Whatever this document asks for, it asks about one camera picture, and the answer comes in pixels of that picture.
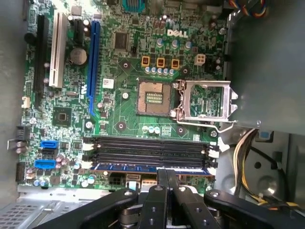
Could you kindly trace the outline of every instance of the dell logo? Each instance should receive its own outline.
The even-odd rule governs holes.
[[[186,31],[173,31],[173,30],[167,30],[167,36],[175,36],[175,37],[183,37],[183,38],[188,38],[189,36],[186,34]]]

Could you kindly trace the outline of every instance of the blue sata port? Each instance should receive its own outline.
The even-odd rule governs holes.
[[[36,160],[34,162],[34,167],[40,169],[52,169],[55,168],[55,165],[55,160]]]
[[[58,141],[52,141],[52,140],[41,141],[40,147],[47,149],[57,149]]]

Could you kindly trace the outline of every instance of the white sticker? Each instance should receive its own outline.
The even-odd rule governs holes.
[[[103,88],[113,89],[114,79],[103,79]]]

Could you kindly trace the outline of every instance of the hole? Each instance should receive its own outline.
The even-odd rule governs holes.
[[[202,220],[202,223],[204,226],[208,226],[210,224],[209,221],[207,221],[206,219]]]
[[[257,161],[257,162],[254,164],[254,168],[259,169],[260,167],[262,167],[262,164],[261,164],[260,162]]]

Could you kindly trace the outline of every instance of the blue pcie slot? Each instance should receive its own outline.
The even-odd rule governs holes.
[[[55,160],[36,160],[34,162],[34,167],[39,169],[53,169],[55,165]]]
[[[88,66],[88,76],[87,76],[87,97],[89,98],[89,112],[93,116],[95,116],[93,112],[93,103],[94,103],[96,79],[98,74],[100,33],[101,33],[100,23],[98,21],[92,21],[89,66]]]
[[[57,149],[58,141],[52,141],[52,140],[41,141],[40,147],[46,148],[46,149]]]
[[[103,165],[99,164],[92,167],[92,170],[103,170],[110,172],[134,172],[134,173],[157,173],[157,167],[152,166],[125,166],[125,165]],[[178,175],[198,175],[210,176],[211,174],[206,169],[189,169],[189,168],[171,168]]]

